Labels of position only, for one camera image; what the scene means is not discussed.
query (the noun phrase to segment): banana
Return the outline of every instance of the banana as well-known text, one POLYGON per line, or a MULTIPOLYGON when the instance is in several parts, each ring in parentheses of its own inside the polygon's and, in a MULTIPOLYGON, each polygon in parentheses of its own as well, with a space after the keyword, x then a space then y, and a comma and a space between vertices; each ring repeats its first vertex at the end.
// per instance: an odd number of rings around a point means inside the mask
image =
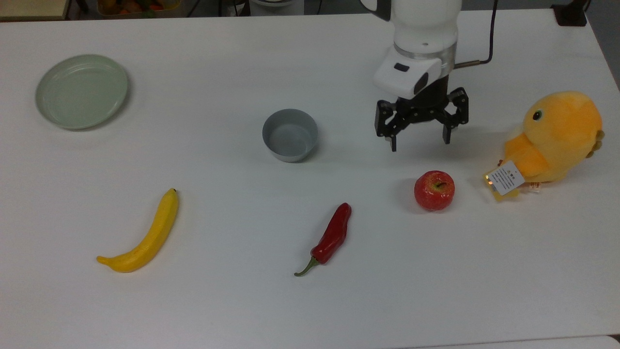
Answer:
POLYGON ((119 273, 131 273, 149 263, 157 254, 168 238, 179 210, 179 196, 176 189, 170 189, 164 194, 157 207, 155 218, 149 232, 133 250, 116 257, 98 256, 97 261, 109 266, 119 273))

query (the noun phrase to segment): green plate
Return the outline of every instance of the green plate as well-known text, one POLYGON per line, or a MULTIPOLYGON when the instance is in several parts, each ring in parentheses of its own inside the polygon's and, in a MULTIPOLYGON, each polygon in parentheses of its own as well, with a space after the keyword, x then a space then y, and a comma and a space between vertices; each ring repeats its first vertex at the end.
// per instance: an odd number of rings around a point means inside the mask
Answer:
POLYGON ((118 111, 127 95, 123 67, 100 55, 68 58, 50 69, 37 86, 37 108, 54 124, 86 129, 118 111))

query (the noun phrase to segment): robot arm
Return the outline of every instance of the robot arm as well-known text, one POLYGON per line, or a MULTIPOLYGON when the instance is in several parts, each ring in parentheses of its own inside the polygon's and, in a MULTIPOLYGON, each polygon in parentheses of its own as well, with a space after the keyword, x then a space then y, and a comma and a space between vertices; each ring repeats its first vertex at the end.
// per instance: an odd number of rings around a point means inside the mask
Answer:
POLYGON ((396 134, 409 124, 438 120, 448 144, 451 130, 468 121, 465 91, 447 93, 454 69, 461 0, 360 0, 370 12, 394 24, 394 45, 374 75, 379 88, 398 96, 396 103, 379 101, 377 136, 386 137, 396 151, 396 134), (455 114, 445 111, 448 103, 455 114), (386 123, 394 113, 396 116, 386 123))

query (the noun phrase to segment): pepper stem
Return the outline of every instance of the pepper stem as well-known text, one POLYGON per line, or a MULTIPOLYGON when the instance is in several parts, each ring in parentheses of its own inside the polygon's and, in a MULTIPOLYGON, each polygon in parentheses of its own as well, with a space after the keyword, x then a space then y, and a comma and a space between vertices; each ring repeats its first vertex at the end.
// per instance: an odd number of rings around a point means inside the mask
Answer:
POLYGON ((295 276, 304 276, 308 270, 312 269, 313 266, 317 266, 319 265, 319 261, 316 260, 316 258, 312 257, 312 259, 310 260, 310 263, 308 263, 308 265, 306 266, 306 269, 302 270, 301 273, 295 273, 295 276))

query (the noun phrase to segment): toy wing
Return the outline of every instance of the toy wing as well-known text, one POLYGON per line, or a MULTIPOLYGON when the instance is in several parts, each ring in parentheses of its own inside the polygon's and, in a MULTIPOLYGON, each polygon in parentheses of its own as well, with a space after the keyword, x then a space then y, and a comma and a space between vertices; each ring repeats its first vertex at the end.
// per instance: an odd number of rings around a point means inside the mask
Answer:
POLYGON ((504 161, 512 160, 527 182, 530 182, 528 178, 550 169, 547 160, 523 133, 506 142, 505 155, 504 161))

